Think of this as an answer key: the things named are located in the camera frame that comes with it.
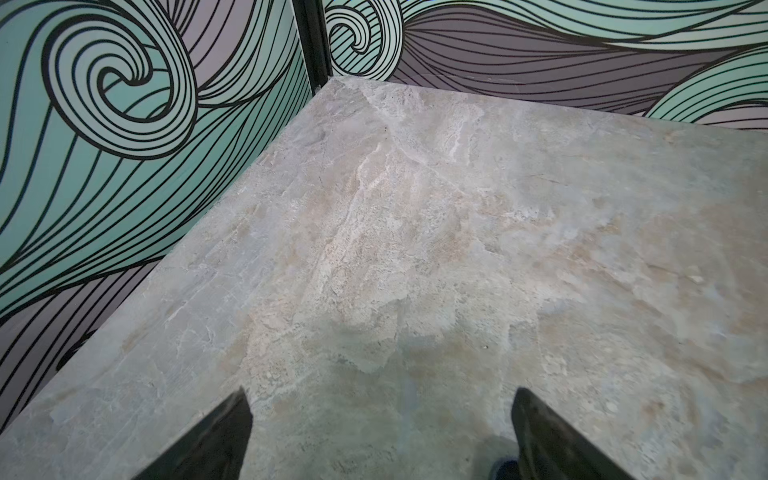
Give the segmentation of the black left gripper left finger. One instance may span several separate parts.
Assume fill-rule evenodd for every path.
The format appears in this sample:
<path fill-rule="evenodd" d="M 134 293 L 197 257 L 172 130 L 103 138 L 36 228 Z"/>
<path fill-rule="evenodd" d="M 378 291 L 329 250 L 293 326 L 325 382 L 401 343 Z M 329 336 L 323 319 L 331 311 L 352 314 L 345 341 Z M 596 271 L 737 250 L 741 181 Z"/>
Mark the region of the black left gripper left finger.
<path fill-rule="evenodd" d="M 237 480 L 252 425 L 246 392 L 239 388 L 136 477 L 140 480 Z"/>

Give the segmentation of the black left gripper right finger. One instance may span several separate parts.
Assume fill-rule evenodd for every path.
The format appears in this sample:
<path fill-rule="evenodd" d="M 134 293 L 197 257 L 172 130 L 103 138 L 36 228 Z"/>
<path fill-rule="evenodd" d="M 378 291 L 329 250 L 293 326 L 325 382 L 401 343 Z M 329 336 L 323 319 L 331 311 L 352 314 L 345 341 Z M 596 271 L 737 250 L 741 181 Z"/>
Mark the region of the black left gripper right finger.
<path fill-rule="evenodd" d="M 530 389 L 517 389 L 511 420 L 522 479 L 631 480 L 632 476 L 593 445 Z"/>

